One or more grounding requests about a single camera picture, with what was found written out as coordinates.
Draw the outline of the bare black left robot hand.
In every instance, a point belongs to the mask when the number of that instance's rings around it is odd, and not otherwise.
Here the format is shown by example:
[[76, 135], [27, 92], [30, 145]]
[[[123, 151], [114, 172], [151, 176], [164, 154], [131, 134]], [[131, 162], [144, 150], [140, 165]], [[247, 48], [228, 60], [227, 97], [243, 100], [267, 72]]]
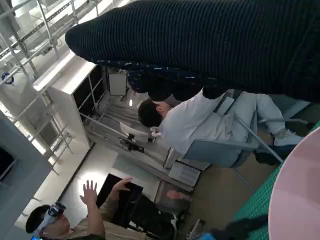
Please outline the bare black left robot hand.
[[229, 223], [224, 229], [212, 228], [194, 240], [247, 240], [251, 232], [268, 225], [268, 214], [243, 218]]

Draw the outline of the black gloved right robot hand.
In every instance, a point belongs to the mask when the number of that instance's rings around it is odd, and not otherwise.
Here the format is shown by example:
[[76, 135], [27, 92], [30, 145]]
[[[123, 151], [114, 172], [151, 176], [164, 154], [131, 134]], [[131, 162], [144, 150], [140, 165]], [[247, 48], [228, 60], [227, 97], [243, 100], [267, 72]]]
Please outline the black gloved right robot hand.
[[320, 101], [317, 0], [139, 0], [72, 27], [75, 55], [180, 101], [234, 89]]

